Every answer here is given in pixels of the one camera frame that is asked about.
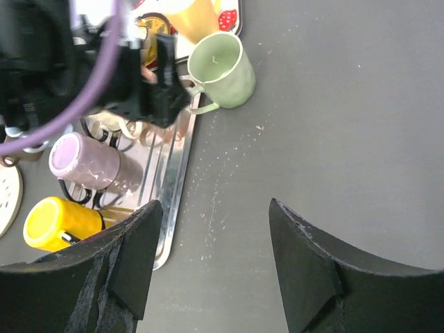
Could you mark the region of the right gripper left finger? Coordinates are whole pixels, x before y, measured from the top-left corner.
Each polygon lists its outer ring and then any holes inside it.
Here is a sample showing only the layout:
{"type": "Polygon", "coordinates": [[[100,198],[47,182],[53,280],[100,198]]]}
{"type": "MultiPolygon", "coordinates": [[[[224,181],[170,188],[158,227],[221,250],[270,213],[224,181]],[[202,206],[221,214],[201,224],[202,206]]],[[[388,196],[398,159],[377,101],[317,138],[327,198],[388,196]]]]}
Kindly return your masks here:
{"type": "Polygon", "coordinates": [[[163,210],[124,221],[31,263],[1,267],[2,332],[134,332],[145,313],[163,210]]]}

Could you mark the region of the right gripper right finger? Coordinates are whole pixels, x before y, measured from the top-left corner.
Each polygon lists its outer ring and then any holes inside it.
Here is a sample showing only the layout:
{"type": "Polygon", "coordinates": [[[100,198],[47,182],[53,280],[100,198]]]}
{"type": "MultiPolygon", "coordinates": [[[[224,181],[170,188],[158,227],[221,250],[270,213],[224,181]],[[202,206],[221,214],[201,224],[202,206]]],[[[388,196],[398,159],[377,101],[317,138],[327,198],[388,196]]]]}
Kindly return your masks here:
{"type": "Polygon", "coordinates": [[[276,199],[268,217],[290,332],[443,331],[442,270],[367,253],[276,199]]]}

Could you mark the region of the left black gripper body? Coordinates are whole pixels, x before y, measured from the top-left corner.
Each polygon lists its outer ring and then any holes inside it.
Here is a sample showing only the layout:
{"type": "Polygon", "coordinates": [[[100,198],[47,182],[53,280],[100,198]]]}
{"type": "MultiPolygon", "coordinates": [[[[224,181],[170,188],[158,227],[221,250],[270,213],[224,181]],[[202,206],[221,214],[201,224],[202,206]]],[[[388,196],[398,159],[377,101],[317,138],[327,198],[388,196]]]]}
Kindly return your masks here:
{"type": "Polygon", "coordinates": [[[178,75],[175,37],[160,33],[155,44],[157,81],[150,83],[142,76],[141,50],[125,46],[109,85],[96,103],[98,109],[161,128],[174,124],[191,97],[178,75]]]}

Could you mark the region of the yellow mug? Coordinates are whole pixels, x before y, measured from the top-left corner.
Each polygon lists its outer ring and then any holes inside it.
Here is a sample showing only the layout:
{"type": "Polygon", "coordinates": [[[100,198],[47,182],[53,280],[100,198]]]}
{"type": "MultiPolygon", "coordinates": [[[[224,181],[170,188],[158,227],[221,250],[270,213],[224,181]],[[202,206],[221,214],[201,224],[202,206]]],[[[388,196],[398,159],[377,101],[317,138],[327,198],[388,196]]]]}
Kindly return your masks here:
{"type": "Polygon", "coordinates": [[[98,211],[51,196],[39,201],[28,213],[23,236],[33,248],[56,252],[104,229],[98,211]]]}

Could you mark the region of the green mug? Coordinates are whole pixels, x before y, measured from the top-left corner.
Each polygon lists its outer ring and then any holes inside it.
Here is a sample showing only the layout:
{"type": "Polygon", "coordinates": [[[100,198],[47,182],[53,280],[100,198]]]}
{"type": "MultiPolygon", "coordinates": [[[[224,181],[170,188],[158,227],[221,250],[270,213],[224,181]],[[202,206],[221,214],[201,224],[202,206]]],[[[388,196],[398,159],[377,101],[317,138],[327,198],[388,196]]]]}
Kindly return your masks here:
{"type": "Polygon", "coordinates": [[[188,89],[190,97],[205,94],[211,100],[203,107],[187,107],[192,114],[237,108],[255,92],[253,66],[241,40],[233,33],[218,31],[204,37],[188,57],[187,71],[194,82],[188,89]]]}

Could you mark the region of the light blue mug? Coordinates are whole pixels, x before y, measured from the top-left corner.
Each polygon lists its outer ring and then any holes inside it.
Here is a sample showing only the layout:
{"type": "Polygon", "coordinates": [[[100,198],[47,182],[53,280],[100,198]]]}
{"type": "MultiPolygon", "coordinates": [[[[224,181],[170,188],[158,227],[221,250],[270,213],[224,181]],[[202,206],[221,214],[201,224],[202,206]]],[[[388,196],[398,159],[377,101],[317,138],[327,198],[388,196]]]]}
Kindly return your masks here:
{"type": "MultiPolygon", "coordinates": [[[[73,131],[74,131],[73,125],[71,123],[69,123],[67,125],[67,127],[62,132],[60,132],[48,139],[45,139],[43,142],[37,143],[34,146],[26,147],[23,149],[23,151],[26,153],[31,153],[31,154],[42,152],[44,149],[46,149],[48,147],[52,147],[61,136],[66,135],[68,133],[72,133],[73,131]]],[[[28,134],[28,132],[24,132],[20,128],[6,127],[6,135],[9,138],[18,139],[18,138],[26,137],[27,134],[28,134]]]]}

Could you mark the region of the small brown mug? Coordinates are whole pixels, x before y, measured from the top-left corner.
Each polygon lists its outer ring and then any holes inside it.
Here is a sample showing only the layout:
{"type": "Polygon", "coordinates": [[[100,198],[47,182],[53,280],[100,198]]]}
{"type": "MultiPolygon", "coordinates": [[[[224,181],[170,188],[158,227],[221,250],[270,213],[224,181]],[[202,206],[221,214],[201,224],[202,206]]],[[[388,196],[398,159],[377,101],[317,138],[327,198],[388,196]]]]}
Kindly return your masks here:
{"type": "Polygon", "coordinates": [[[15,155],[1,156],[1,166],[9,168],[17,166],[18,163],[21,161],[35,162],[38,161],[41,158],[41,156],[42,156],[41,153],[21,155],[21,156],[15,156],[15,155]]]}

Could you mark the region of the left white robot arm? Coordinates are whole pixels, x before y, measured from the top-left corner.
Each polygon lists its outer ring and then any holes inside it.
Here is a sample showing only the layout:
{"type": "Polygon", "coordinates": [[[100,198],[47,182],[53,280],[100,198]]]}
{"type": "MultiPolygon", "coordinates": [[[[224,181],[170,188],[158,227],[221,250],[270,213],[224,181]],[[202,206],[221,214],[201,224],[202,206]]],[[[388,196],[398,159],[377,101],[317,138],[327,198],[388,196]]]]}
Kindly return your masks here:
{"type": "MultiPolygon", "coordinates": [[[[19,131],[46,125],[86,85],[105,39],[105,23],[79,15],[69,24],[67,1],[1,2],[1,123],[19,131]]],[[[119,38],[119,59],[90,114],[108,111],[166,128],[189,105],[172,35],[132,21],[119,38]]]]}

